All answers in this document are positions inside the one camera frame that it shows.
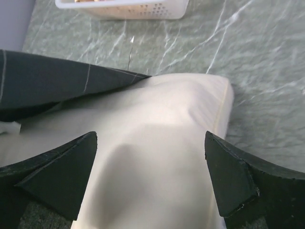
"black fabric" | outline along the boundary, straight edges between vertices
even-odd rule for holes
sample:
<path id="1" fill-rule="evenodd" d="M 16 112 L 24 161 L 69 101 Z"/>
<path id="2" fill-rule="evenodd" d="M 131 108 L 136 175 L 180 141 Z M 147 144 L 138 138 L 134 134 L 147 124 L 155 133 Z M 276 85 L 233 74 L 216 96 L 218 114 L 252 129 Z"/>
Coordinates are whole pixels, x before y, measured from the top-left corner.
<path id="1" fill-rule="evenodd" d="M 36 108 L 87 94 L 108 92 L 148 77 L 87 63 L 1 50 L 0 111 Z M 11 120 L 5 114 L 1 116 Z"/>
<path id="2" fill-rule="evenodd" d="M 89 132 L 54 150 L 0 168 L 0 228 L 18 228 L 36 200 L 69 220 L 77 218 L 97 149 Z"/>
<path id="3" fill-rule="evenodd" d="M 250 229 L 257 223 L 262 229 L 305 228 L 304 173 L 260 159 L 210 132 L 205 155 L 228 229 Z"/>

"basket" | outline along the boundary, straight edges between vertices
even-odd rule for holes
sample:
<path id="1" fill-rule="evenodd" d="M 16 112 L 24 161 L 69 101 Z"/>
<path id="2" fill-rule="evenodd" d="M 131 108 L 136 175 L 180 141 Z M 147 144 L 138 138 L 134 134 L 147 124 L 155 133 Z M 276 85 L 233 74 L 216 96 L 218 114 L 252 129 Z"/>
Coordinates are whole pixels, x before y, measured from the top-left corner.
<path id="1" fill-rule="evenodd" d="M 189 0 L 55 0 L 60 9 L 78 10 L 104 20 L 180 19 Z"/>

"gray marble countertop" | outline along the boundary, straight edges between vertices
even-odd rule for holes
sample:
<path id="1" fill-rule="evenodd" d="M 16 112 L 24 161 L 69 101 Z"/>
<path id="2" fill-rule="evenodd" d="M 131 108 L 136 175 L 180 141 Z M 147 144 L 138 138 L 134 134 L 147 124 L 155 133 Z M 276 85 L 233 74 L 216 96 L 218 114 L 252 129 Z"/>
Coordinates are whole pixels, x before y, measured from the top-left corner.
<path id="1" fill-rule="evenodd" d="M 190 0 L 179 21 L 96 21 L 37 0 L 23 50 L 151 75 L 225 76 L 235 90 L 227 140 L 305 172 L 304 25 L 303 0 Z"/>

